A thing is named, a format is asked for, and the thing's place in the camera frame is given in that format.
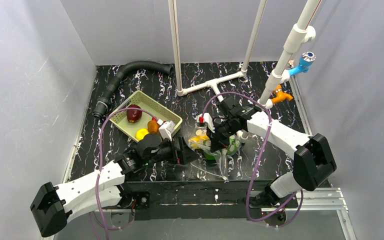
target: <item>yellow basket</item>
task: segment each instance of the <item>yellow basket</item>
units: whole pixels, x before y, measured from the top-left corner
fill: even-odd
[[[146,110],[153,114],[155,117],[163,120],[163,121],[173,121],[175,124],[174,132],[171,134],[173,137],[180,129],[180,124],[182,123],[182,118],[170,111],[168,108],[159,104],[152,97],[146,95],[141,91],[135,91],[132,95],[130,95],[120,106],[118,106],[115,110],[127,108],[130,105],[138,105],[141,109]],[[152,117],[147,113],[142,113],[142,117],[136,121],[135,123],[130,123],[127,120],[126,111],[120,112],[114,115],[110,121],[123,133],[128,135],[135,142],[138,142],[136,139],[136,132],[139,129],[148,128],[148,122],[152,120]]]

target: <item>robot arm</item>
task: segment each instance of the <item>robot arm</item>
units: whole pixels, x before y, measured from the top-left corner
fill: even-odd
[[[207,114],[203,116],[206,122],[212,122],[207,126],[212,152],[229,145],[229,137],[239,130],[266,135],[269,118],[258,107],[241,106],[232,97],[225,98],[218,107],[227,117],[222,123],[212,121]],[[268,141],[293,157],[293,171],[269,183],[252,199],[255,205],[275,205],[301,189],[313,191],[337,168],[329,143],[321,134],[310,136],[272,120]]]
[[[101,206],[116,206],[131,201],[126,181],[142,173],[148,164],[162,161],[187,164],[198,157],[182,137],[162,140],[156,134],[146,135],[119,159],[102,168],[98,185]],[[42,237],[52,236],[78,216],[98,209],[95,193],[98,174],[96,170],[70,182],[55,186],[48,182],[40,187],[30,210]]]

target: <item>toy fruit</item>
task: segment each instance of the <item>toy fruit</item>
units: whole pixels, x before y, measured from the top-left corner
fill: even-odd
[[[138,105],[130,105],[128,106],[128,108],[136,108],[136,109],[141,109],[141,107],[139,107]],[[129,123],[136,123],[136,121],[138,121],[139,119],[141,119],[142,117],[142,111],[138,111],[138,110],[135,110],[135,109],[129,109],[127,110],[127,120]]]
[[[136,132],[136,139],[138,141],[144,139],[144,137],[149,134],[150,132],[146,128],[141,128]]]
[[[151,120],[148,122],[148,132],[149,133],[157,134],[159,128],[160,128],[160,125],[158,125],[158,123],[156,121]]]

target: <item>black table surface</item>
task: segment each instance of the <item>black table surface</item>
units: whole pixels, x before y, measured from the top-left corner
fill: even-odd
[[[258,100],[263,92],[268,75],[275,65],[276,62],[251,62],[247,76],[221,83],[218,85],[219,90],[221,92],[232,91],[245,94],[254,100]],[[95,119],[92,111],[96,106],[97,98],[101,96],[106,88],[108,80],[117,73],[119,67],[118,65],[97,67],[91,99],[81,130],[81,136],[78,140],[74,163],[68,178],[69,181],[89,174],[98,168],[98,134],[103,121]],[[239,62],[185,63],[181,66],[183,87],[188,88],[207,80],[227,76],[236,73],[240,68],[241,64]],[[289,83],[283,84],[282,88],[285,93],[293,94]],[[107,113],[112,112],[112,110],[137,90],[151,96],[182,117],[183,123],[177,134],[182,135],[185,139],[194,132],[196,116],[201,114],[205,103],[214,96],[211,89],[205,88],[186,96],[178,97],[176,95],[175,78],[142,69],[131,72],[123,81],[118,91],[116,91],[115,99],[112,99],[111,108]],[[282,124],[304,133],[304,127],[295,100],[280,102],[270,111],[273,119],[277,119]],[[207,112],[212,116],[218,114],[216,102],[210,105]],[[104,164],[120,156],[133,142],[114,125],[108,125],[104,130]],[[228,178],[230,181],[248,180],[251,178],[261,145],[262,137],[250,135],[248,141],[239,151],[228,158]],[[292,168],[292,158],[276,146],[268,143],[257,172],[257,179],[272,180],[291,171]],[[130,179],[130,181],[223,181],[221,177],[216,175],[220,175],[218,167],[201,157],[199,160],[187,165],[171,165],[165,162],[149,165],[142,175],[137,179]]]

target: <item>white side panel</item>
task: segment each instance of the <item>white side panel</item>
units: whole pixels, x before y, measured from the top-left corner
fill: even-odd
[[[384,240],[384,0],[328,0],[313,26],[317,61],[297,76],[313,131],[326,136],[359,240]]]
[[[40,238],[29,206],[62,181],[95,75],[60,1],[0,0],[0,240]]]
[[[96,65],[174,62],[167,0],[61,2]],[[259,3],[177,0],[181,62],[242,62]],[[305,4],[306,0],[267,1],[251,62],[279,59]]]

